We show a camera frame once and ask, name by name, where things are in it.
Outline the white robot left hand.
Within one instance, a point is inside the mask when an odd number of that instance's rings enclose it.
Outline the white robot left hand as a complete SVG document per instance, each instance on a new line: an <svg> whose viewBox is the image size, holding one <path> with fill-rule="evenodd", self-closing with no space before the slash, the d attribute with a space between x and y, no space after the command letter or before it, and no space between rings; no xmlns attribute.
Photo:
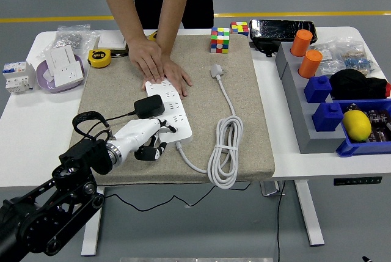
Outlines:
<svg viewBox="0 0 391 262"><path fill-rule="evenodd" d="M114 135L114 140L106 143L112 164L114 166L123 164L131 152L134 152L135 158L141 161L157 160L167 146L166 142L161 142L157 148L154 147L162 127L168 128L172 133L177 132L177 129L169 125L167 120L154 118L128 122Z"/></svg>

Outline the person's left hand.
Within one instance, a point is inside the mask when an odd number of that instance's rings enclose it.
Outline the person's left hand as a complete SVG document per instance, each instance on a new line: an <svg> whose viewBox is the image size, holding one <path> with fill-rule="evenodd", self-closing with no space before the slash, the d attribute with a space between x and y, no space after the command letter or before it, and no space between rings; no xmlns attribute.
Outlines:
<svg viewBox="0 0 391 262"><path fill-rule="evenodd" d="M178 64L171 60L168 54L161 55L163 64L164 79L167 78L175 87L181 99L188 96L187 86L192 86L191 78ZM149 81L143 79L142 90L145 90L145 85Z"/></svg>

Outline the person's right hand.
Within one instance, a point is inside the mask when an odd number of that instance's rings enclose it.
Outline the person's right hand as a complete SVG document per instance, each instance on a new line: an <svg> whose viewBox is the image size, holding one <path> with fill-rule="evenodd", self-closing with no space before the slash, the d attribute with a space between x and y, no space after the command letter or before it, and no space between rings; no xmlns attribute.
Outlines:
<svg viewBox="0 0 391 262"><path fill-rule="evenodd" d="M128 41L131 63L141 72L146 81L161 83L164 79L161 48L146 36L133 37Z"/></svg>

